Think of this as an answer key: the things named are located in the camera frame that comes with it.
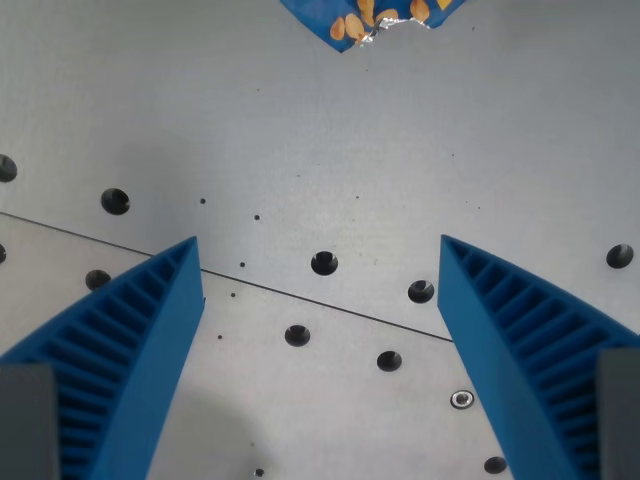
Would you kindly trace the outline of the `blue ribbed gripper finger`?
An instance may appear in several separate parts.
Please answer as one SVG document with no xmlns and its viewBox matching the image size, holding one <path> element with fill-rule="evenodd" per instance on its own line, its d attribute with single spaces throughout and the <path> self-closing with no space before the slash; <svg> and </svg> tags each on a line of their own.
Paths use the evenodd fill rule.
<svg viewBox="0 0 640 480">
<path fill-rule="evenodd" d="M 52 370 L 62 478 L 147 476 L 205 302 L 198 242 L 190 237 L 2 354 L 4 366 Z"/>
<path fill-rule="evenodd" d="M 639 475 L 639 337 L 451 236 L 437 305 L 516 479 Z"/>
</svg>

